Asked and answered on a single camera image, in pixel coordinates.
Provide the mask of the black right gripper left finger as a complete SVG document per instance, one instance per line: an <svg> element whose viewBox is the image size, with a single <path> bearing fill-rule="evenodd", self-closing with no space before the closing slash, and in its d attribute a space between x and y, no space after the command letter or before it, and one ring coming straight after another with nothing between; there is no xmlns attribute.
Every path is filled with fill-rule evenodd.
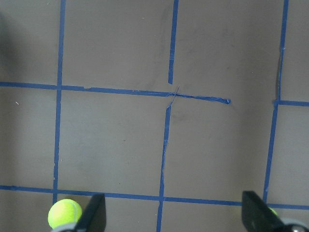
<svg viewBox="0 0 309 232"><path fill-rule="evenodd" d="M91 197L80 219L52 229L53 232L104 232L106 229L105 194Z"/></svg>

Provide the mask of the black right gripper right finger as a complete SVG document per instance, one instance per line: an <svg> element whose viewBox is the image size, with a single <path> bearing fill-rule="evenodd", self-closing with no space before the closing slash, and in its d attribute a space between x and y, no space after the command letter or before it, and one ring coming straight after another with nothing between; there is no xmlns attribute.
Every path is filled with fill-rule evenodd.
<svg viewBox="0 0 309 232"><path fill-rule="evenodd" d="M242 224L248 232L307 232L308 226L295 219L281 219L254 191L243 191Z"/></svg>

